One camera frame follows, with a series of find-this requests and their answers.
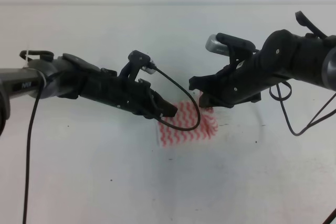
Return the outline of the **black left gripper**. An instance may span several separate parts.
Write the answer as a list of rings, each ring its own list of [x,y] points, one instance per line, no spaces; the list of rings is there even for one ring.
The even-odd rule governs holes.
[[[175,116],[178,108],[151,89],[147,81],[132,81],[114,71],[83,71],[81,97],[119,108],[147,119]]]

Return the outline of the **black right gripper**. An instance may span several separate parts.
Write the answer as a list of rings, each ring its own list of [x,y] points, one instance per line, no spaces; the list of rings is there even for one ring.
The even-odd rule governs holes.
[[[258,102],[261,92],[276,84],[276,64],[273,61],[245,60],[242,66],[230,64],[208,76],[193,76],[189,90],[209,90],[199,97],[200,108],[233,106],[245,102]]]

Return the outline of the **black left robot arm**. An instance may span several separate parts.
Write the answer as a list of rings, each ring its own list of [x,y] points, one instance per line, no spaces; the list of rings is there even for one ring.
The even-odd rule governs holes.
[[[10,99],[23,95],[46,99],[83,97],[147,119],[174,117],[177,107],[165,101],[145,80],[135,78],[150,64],[149,56],[139,51],[129,55],[120,73],[99,68],[79,57],[63,54],[55,58],[50,51],[21,51],[23,68],[1,69],[1,129],[10,117]]]

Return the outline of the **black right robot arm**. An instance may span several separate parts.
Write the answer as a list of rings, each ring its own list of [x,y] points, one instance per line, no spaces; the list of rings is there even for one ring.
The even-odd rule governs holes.
[[[335,36],[327,36],[304,14],[297,22],[310,32],[298,36],[282,29],[273,32],[260,50],[249,40],[218,33],[206,43],[209,52],[228,56],[219,72],[189,80],[199,90],[201,108],[232,108],[261,100],[261,92],[290,79],[335,90]]]

